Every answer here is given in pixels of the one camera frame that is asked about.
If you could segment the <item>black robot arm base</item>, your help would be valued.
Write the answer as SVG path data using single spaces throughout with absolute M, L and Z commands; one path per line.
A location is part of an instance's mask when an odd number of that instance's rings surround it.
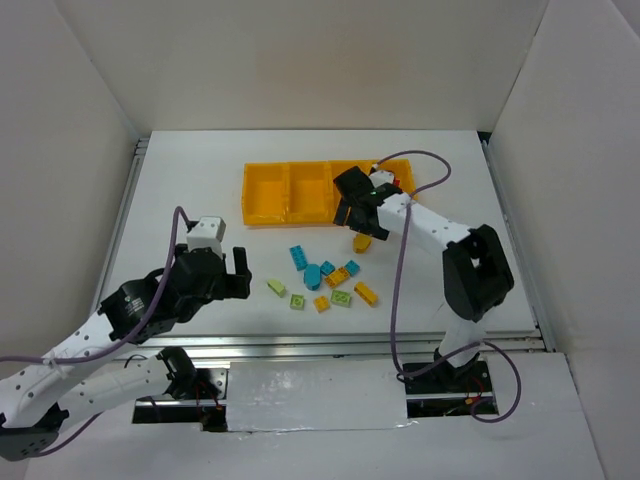
M 168 386 L 163 395 L 175 401 L 192 401 L 196 419 L 205 430 L 227 430 L 226 369 L 197 368 L 186 351 L 167 347 L 156 358 L 167 368 Z

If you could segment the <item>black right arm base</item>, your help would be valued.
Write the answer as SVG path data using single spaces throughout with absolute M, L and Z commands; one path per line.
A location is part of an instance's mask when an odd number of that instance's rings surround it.
M 487 363 L 479 355 L 460 368 L 448 363 L 419 376 L 396 379 L 404 385 L 406 411 L 409 419 L 449 416 L 469 416 L 497 413 L 493 385 Z

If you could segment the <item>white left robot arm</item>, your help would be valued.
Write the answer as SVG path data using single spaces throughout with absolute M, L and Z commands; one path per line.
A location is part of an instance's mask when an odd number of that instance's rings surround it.
M 156 269 L 128 281 L 103 300 L 75 333 L 48 353 L 1 382 L 1 456 L 17 462 L 49 454 L 69 427 L 130 400 L 215 392 L 181 347 L 165 347 L 125 369 L 100 368 L 152 337 L 189 322 L 205 305 L 246 299 L 251 271 L 246 251 L 233 250 L 234 272 L 210 248 L 184 246 L 170 271 Z

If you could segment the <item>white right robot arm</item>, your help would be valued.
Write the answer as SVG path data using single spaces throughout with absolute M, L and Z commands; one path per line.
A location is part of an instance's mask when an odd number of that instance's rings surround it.
M 484 344 L 484 317 L 504 302 L 515 284 L 495 229 L 486 224 L 472 228 L 441 216 L 377 172 L 352 167 L 333 183 L 340 195 L 335 224 L 379 240 L 391 233 L 401 236 L 390 320 L 391 354 L 399 377 L 408 380 L 432 371 L 453 380 L 466 373 Z M 453 313 L 434 363 L 414 371 L 402 367 L 397 350 L 401 276 L 410 245 L 441 260 L 444 299 Z

